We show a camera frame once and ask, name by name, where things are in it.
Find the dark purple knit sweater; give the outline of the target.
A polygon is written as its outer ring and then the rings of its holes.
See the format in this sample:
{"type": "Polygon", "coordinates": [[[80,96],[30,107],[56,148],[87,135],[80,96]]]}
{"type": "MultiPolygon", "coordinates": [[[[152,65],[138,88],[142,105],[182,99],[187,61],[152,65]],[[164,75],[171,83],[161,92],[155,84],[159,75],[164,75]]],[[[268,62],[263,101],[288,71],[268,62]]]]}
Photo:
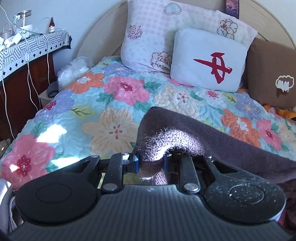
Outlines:
{"type": "Polygon", "coordinates": [[[212,156],[280,185],[289,204],[295,204],[295,161],[237,140],[186,115],[152,107],[140,122],[136,147],[139,175],[166,184],[161,159],[170,151],[193,157],[212,156]]]}

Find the floral quilted bedspread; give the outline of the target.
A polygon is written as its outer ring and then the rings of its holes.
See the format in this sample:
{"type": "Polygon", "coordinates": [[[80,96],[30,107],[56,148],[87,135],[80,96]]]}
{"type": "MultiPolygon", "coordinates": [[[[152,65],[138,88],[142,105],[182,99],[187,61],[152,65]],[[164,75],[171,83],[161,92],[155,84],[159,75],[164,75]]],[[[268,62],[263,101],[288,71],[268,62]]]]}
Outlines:
{"type": "Polygon", "coordinates": [[[87,156],[107,159],[135,146],[144,114],[159,106],[255,147],[295,160],[295,124],[268,113],[244,89],[178,84],[163,73],[127,69],[105,57],[29,120],[1,158],[14,188],[87,156]]]}

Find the orange plush toy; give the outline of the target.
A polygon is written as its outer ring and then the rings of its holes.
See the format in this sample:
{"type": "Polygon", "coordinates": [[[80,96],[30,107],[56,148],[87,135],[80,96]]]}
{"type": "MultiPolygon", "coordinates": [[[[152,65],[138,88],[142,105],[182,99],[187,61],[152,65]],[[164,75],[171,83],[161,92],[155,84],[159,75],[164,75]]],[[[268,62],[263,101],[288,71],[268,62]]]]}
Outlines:
{"type": "Polygon", "coordinates": [[[290,109],[279,109],[268,104],[265,104],[263,107],[268,113],[274,114],[277,118],[281,117],[287,120],[295,121],[295,107],[290,109]]]}

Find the dark wooden side cabinet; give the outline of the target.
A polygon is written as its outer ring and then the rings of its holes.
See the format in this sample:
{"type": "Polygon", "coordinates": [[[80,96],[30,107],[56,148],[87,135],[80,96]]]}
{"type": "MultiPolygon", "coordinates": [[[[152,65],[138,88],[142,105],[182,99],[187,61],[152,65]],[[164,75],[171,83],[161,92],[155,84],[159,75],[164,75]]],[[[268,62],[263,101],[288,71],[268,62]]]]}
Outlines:
{"type": "Polygon", "coordinates": [[[1,83],[1,140],[16,137],[27,121],[35,117],[38,95],[55,80],[51,53],[49,64],[43,56],[4,78],[1,83]]]}

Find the clear plastic bag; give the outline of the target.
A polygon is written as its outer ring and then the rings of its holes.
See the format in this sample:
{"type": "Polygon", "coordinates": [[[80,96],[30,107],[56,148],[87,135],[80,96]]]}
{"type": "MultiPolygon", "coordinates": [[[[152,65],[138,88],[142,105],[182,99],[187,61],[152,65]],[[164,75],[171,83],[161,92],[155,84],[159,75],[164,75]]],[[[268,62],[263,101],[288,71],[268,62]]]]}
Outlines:
{"type": "Polygon", "coordinates": [[[78,57],[64,66],[57,74],[58,76],[58,90],[61,92],[73,81],[78,80],[85,73],[87,73],[94,63],[91,59],[86,57],[78,57]]]}

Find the brown cushion with cloud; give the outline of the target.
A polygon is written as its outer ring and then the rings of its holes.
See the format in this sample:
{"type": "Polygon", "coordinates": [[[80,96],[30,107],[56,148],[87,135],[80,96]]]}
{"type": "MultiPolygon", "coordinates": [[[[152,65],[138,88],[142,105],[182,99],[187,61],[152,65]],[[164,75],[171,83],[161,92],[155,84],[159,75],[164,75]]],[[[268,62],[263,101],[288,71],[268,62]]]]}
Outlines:
{"type": "Polygon", "coordinates": [[[256,38],[246,68],[251,98],[276,108],[295,107],[295,50],[256,38]]]}

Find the white pillow red symbol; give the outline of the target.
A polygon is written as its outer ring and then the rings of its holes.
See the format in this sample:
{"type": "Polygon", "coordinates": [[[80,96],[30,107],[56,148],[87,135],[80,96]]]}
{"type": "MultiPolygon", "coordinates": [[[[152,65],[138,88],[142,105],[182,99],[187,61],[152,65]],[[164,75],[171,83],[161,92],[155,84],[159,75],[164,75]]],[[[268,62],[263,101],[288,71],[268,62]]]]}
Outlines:
{"type": "Polygon", "coordinates": [[[236,92],[246,56],[247,49],[237,41],[198,29],[179,29],[170,77],[182,85],[236,92]]]}

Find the black white patterned cloth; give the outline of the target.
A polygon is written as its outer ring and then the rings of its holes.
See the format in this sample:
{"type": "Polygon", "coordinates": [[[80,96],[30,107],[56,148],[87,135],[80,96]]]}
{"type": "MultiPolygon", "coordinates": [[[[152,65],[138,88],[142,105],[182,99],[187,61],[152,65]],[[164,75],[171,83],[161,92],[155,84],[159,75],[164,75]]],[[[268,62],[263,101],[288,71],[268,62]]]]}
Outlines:
{"type": "Polygon", "coordinates": [[[70,48],[71,41],[66,30],[34,35],[18,44],[7,39],[10,46],[1,44],[1,80],[40,57],[46,56],[49,64],[49,54],[64,47],[70,48]]]}

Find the beige headboard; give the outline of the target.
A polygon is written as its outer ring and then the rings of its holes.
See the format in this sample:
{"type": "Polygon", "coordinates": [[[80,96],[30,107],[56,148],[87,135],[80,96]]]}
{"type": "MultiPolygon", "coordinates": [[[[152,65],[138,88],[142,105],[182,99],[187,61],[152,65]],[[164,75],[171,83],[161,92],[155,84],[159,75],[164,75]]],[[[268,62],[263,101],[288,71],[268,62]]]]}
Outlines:
{"type": "MultiPolygon", "coordinates": [[[[239,17],[258,31],[259,39],[295,49],[288,30],[258,1],[240,1],[239,17]]],[[[126,24],[127,1],[122,1],[91,25],[77,45],[74,57],[85,56],[98,63],[105,56],[119,55],[126,24]]]]}

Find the small brown bottle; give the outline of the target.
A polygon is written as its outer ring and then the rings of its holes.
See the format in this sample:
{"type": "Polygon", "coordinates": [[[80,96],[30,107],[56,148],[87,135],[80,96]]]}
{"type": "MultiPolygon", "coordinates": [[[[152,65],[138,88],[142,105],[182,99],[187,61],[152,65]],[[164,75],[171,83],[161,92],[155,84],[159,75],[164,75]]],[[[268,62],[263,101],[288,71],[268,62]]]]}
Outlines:
{"type": "Polygon", "coordinates": [[[51,17],[50,23],[49,23],[49,33],[55,32],[55,23],[54,23],[54,18],[51,17]]]}

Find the white desk lamp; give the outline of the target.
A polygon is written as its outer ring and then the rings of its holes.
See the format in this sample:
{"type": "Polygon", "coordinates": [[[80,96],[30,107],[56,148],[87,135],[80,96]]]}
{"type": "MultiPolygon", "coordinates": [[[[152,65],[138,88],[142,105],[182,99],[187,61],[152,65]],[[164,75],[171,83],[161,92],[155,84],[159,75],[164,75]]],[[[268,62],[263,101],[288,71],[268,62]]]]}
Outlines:
{"type": "Polygon", "coordinates": [[[20,33],[20,35],[27,39],[31,31],[33,30],[33,25],[31,21],[32,10],[27,9],[20,11],[13,17],[13,29],[15,33],[20,33]]]}

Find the pink floral pillow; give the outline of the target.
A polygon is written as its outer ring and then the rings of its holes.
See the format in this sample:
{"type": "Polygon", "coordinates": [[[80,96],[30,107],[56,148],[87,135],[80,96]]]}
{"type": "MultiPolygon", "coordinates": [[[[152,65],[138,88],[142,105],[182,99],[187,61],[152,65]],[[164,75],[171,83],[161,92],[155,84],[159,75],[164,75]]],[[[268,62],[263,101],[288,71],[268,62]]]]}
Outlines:
{"type": "Polygon", "coordinates": [[[221,11],[175,1],[128,1],[124,66],[136,71],[170,73],[178,29],[194,28],[240,42],[249,48],[257,31],[221,11]]]}

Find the picture on headboard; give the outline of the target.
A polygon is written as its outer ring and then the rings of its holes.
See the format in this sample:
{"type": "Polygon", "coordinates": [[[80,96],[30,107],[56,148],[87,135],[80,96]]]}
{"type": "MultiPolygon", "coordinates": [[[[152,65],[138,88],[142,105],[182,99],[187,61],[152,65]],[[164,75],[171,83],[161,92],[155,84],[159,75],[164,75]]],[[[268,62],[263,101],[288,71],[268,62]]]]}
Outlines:
{"type": "Polygon", "coordinates": [[[225,13],[239,19],[239,0],[226,0],[225,13]]]}

